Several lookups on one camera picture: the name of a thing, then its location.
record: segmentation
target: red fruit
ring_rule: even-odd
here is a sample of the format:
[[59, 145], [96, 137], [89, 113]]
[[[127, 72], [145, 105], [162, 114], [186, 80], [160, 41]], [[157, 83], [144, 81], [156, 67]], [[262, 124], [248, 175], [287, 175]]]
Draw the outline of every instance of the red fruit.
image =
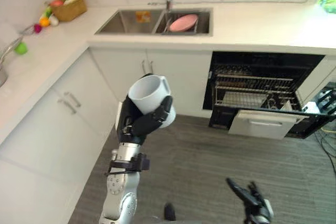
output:
[[40, 24], [34, 24], [34, 31], [38, 34], [42, 30]]
[[54, 0], [50, 3], [51, 6], [60, 6], [63, 5], [63, 1], [62, 0]]

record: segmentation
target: gray carpet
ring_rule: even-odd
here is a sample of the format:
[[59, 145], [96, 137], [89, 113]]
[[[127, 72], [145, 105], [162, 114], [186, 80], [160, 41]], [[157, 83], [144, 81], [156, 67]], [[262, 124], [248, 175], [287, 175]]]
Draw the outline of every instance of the gray carpet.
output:
[[[335, 224], [336, 183], [332, 166], [314, 136], [282, 141], [228, 135], [207, 119], [178, 116], [143, 145], [151, 169], [142, 172], [135, 219], [162, 216], [170, 201], [179, 220], [241, 224], [242, 202], [225, 178], [242, 186], [255, 180], [275, 212], [277, 224]], [[97, 224], [106, 196], [115, 132], [108, 138], [69, 224]]]

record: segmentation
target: white countertop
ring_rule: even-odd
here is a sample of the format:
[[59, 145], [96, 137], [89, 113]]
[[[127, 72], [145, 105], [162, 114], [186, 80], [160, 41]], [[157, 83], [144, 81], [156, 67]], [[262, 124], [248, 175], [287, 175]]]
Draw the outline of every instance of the white countertop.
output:
[[213, 8], [212, 36], [95, 35], [117, 9], [90, 8], [70, 23], [27, 36], [28, 53], [8, 55], [0, 87], [0, 143], [71, 64], [89, 47], [276, 51], [335, 55], [336, 15], [302, 4], [202, 4]]

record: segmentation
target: cabinet handle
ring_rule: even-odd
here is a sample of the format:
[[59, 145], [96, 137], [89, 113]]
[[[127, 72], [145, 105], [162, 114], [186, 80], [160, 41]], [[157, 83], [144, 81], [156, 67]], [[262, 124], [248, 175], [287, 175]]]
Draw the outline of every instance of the cabinet handle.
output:
[[80, 104], [80, 102], [78, 101], [78, 99], [72, 93], [70, 93], [70, 92], [64, 92], [64, 96], [70, 97], [73, 100], [73, 102], [76, 104], [75, 106], [77, 108], [79, 108], [79, 107], [82, 106], [82, 104]]
[[143, 61], [141, 62], [141, 66], [142, 66], [143, 74], [146, 74], [146, 70], [145, 70], [145, 60], [143, 60]]
[[71, 115], [76, 114], [77, 111], [71, 106], [71, 104], [68, 101], [63, 100], [63, 99], [59, 99], [57, 102], [62, 103], [66, 107], [68, 107], [71, 110]]
[[282, 123], [264, 123], [264, 122], [257, 122], [257, 121], [249, 121], [250, 124], [254, 125], [262, 125], [262, 126], [276, 126], [276, 127], [281, 127]]
[[151, 73], [154, 73], [154, 70], [153, 70], [153, 61], [149, 62], [149, 67], [151, 69]]

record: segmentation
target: dishwasher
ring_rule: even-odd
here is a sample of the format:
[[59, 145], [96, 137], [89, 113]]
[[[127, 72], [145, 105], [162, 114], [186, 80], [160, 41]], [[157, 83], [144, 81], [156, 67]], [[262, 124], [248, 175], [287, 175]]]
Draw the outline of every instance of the dishwasher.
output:
[[335, 119], [302, 104], [298, 88], [323, 55], [222, 52], [212, 55], [203, 109], [229, 134], [306, 138]]

